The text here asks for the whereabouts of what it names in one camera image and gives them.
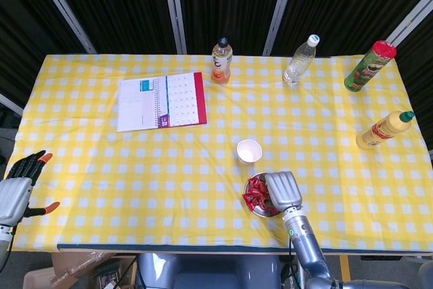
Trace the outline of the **white paper cup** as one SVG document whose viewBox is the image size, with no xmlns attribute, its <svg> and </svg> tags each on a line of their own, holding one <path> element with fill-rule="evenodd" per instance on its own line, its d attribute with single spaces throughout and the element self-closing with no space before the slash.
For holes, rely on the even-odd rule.
<svg viewBox="0 0 433 289">
<path fill-rule="evenodd" d="M 243 164 L 254 164 L 261 159 L 263 150 L 260 144 L 253 139 L 244 139 L 237 144 L 237 157 Z"/>
</svg>

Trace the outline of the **table with dark edge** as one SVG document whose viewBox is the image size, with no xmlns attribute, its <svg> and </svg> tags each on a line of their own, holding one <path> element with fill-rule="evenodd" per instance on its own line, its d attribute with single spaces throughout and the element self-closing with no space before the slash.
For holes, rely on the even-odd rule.
<svg viewBox="0 0 433 289">
<path fill-rule="evenodd" d="M 131 252 L 181 252 L 185 254 L 215 253 L 215 254 L 283 254 L 288 248 L 253 247 L 253 246 L 182 246 L 182 245 L 151 245 L 151 244 L 58 244 L 61 250 L 106 250 Z M 323 254 L 379 255 L 379 256 L 432 256 L 433 251 L 416 250 L 354 250 L 344 248 L 322 248 Z"/>
</svg>

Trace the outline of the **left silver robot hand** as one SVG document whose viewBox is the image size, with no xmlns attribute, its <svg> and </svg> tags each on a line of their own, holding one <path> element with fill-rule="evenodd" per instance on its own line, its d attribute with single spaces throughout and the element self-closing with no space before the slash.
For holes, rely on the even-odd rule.
<svg viewBox="0 0 433 289">
<path fill-rule="evenodd" d="M 52 153 L 42 150 L 22 158 L 13 164 L 7 177 L 0 181 L 0 229 L 15 227 L 23 218 L 47 215 L 60 205 L 59 202 L 53 202 L 43 208 L 29 207 L 33 188 L 52 156 Z"/>
</svg>

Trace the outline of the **round steel plate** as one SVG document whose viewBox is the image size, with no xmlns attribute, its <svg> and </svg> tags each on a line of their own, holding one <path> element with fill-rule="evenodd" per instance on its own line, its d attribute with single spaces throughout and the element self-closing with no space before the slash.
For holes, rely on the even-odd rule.
<svg viewBox="0 0 433 289">
<path fill-rule="evenodd" d="M 253 175 L 254 176 L 261 176 L 263 178 L 263 180 L 265 181 L 265 174 L 264 173 L 258 173 Z M 247 180 L 245 188 L 244 188 L 244 194 L 252 194 L 256 197 L 258 197 L 258 199 L 261 200 L 266 200 L 267 201 L 267 205 L 269 207 L 269 209 L 267 211 L 261 211 L 259 209 L 254 210 L 252 205 L 247 205 L 247 207 L 249 208 L 249 210 L 251 212 L 253 212 L 254 214 L 258 215 L 259 217 L 275 217 L 277 216 L 280 212 L 274 207 L 272 201 L 271 201 L 271 197 L 270 194 L 268 193 L 267 195 L 262 195 L 262 194 L 257 194 L 254 191 L 254 188 L 252 186 L 250 186 L 249 181 Z"/>
</svg>

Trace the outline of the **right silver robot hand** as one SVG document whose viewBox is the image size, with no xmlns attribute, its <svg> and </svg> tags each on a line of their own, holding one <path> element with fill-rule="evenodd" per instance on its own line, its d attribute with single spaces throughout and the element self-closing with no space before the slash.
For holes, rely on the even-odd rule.
<svg viewBox="0 0 433 289">
<path fill-rule="evenodd" d="M 291 171 L 265 173 L 265 185 L 271 202 L 278 211 L 302 206 L 302 194 Z"/>
</svg>

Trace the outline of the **yellow checkered tablecloth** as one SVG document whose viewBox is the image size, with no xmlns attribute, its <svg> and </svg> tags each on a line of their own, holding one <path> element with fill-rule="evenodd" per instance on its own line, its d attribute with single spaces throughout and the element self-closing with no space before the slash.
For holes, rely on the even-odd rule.
<svg viewBox="0 0 433 289">
<path fill-rule="evenodd" d="M 395 62 L 360 92 L 344 87 L 359 56 L 318 58 L 297 88 L 288 61 L 234 57 L 228 83 L 213 83 L 207 55 L 49 55 L 15 138 L 11 161 L 53 154 L 24 220 L 18 250 L 58 244 L 286 248 L 281 217 L 262 218 L 242 192 L 257 174 L 291 171 L 322 248 L 433 251 L 433 167 L 417 124 L 362 150 L 356 137 L 411 104 Z M 117 131 L 118 85 L 184 72 L 204 76 L 207 123 Z M 237 144 L 257 141 L 254 164 Z"/>
</svg>

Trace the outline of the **yellow mustard bottle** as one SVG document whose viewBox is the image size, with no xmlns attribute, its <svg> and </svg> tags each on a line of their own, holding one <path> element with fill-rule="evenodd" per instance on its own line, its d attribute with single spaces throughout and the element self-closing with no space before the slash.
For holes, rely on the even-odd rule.
<svg viewBox="0 0 433 289">
<path fill-rule="evenodd" d="M 408 130 L 415 117 L 413 111 L 394 111 L 376 122 L 368 130 L 359 134 L 356 143 L 361 149 L 373 149 L 386 140 Z"/>
</svg>

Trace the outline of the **clear water bottle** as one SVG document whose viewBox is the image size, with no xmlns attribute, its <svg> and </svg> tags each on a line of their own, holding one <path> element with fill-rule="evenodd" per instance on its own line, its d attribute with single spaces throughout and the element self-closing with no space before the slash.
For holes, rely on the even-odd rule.
<svg viewBox="0 0 433 289">
<path fill-rule="evenodd" d="M 295 51 L 288 67 L 283 73 L 283 81 L 288 85 L 297 85 L 316 56 L 316 48 L 320 42 L 318 35 L 310 35 L 306 42 Z"/>
</svg>

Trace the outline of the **grey robot torso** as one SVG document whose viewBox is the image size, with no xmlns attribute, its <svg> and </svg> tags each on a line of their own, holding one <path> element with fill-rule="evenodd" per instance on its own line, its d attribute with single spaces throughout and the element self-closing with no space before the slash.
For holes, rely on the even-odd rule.
<svg viewBox="0 0 433 289">
<path fill-rule="evenodd" d="M 276 255 L 139 255 L 136 284 L 141 289 L 281 289 Z"/>
</svg>

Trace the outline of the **dark printed carton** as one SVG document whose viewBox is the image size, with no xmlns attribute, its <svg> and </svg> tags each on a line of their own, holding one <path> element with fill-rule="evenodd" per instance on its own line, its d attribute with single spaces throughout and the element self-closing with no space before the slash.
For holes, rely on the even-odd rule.
<svg viewBox="0 0 433 289">
<path fill-rule="evenodd" d="M 123 266 L 120 259 L 109 259 L 99 265 L 91 280 L 91 289 L 120 289 Z"/>
</svg>

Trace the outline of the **brown cardboard box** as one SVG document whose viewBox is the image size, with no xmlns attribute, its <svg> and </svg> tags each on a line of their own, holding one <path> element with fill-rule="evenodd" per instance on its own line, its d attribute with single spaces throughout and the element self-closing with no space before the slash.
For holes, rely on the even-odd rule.
<svg viewBox="0 0 433 289">
<path fill-rule="evenodd" d="M 59 252 L 51 255 L 53 266 L 28 272 L 23 289 L 71 289 L 81 278 L 87 279 L 87 289 L 96 268 L 109 259 L 120 259 L 123 276 L 120 289 L 135 289 L 137 257 L 113 252 Z"/>
</svg>

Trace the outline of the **spiral desk calendar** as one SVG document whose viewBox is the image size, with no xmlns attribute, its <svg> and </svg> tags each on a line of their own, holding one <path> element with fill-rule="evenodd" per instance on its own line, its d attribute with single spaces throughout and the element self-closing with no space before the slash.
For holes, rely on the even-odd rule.
<svg viewBox="0 0 433 289">
<path fill-rule="evenodd" d="M 119 83 L 118 132 L 206 123 L 201 72 L 129 79 Z"/>
</svg>

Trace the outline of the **white frame post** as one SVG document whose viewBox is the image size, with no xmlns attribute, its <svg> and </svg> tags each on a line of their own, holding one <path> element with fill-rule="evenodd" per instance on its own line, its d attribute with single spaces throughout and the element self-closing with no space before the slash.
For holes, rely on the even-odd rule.
<svg viewBox="0 0 433 289">
<path fill-rule="evenodd" d="M 399 46 L 432 11 L 433 0 L 420 0 L 390 33 L 386 41 L 393 44 L 395 47 Z"/>
<path fill-rule="evenodd" d="M 269 31 L 265 41 L 265 46 L 263 49 L 263 56 L 271 55 L 275 43 L 275 39 L 283 18 L 283 14 L 286 10 L 287 4 L 288 4 L 288 0 L 276 0 L 273 16 L 269 26 Z"/>
<path fill-rule="evenodd" d="M 179 55 L 187 54 L 181 0 L 167 0 L 175 46 Z"/>
<path fill-rule="evenodd" d="M 69 25 L 70 29 L 83 46 L 84 50 L 89 54 L 96 54 L 97 51 L 93 46 L 89 36 L 85 32 L 78 18 L 74 14 L 72 8 L 70 7 L 67 0 L 52 0 L 54 5 L 59 10 L 62 17 L 65 19 L 66 23 Z"/>
<path fill-rule="evenodd" d="M 0 93 L 0 104 L 3 104 L 16 114 L 22 116 L 24 109 Z"/>
</svg>

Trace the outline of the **green bottle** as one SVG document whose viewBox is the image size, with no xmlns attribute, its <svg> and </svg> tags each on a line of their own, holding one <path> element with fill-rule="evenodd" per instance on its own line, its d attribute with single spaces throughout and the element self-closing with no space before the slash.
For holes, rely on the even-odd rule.
<svg viewBox="0 0 433 289">
<path fill-rule="evenodd" d="M 344 79 L 344 86 L 352 92 L 360 91 L 395 56 L 396 47 L 392 43 L 376 41 Z"/>
</svg>

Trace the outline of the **orange juice bottle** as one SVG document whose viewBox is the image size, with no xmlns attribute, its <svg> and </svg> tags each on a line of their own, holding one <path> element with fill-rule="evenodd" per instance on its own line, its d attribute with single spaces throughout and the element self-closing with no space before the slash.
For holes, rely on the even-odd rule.
<svg viewBox="0 0 433 289">
<path fill-rule="evenodd" d="M 233 50 L 227 37 L 221 37 L 212 49 L 212 79 L 217 83 L 226 83 L 231 75 L 230 64 Z"/>
</svg>

